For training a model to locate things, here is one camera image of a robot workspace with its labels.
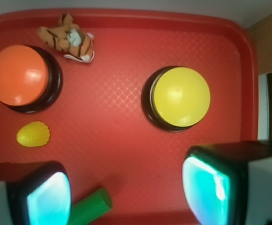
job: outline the plastic tray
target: plastic tray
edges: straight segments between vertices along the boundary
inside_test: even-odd
[[[56,26],[64,12],[94,34],[91,64],[67,60],[38,38],[37,28]],[[105,187],[113,209],[95,224],[197,223],[182,187],[187,149],[257,138],[256,56],[231,21],[102,9],[0,15],[0,50],[14,44],[49,51],[63,69],[64,84],[57,101],[39,113],[14,112],[0,103],[0,162],[60,161],[73,202]],[[211,91],[207,115],[178,133],[151,124],[141,107],[146,80],[171,65],[195,69]],[[39,148],[20,146],[17,131],[36,120],[49,126],[51,140]]]

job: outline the plush toy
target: plush toy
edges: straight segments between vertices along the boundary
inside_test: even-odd
[[[65,13],[55,28],[40,27],[39,37],[51,48],[70,53],[64,57],[78,62],[89,63],[94,58],[93,40],[91,33],[84,33],[73,23],[73,17]]]

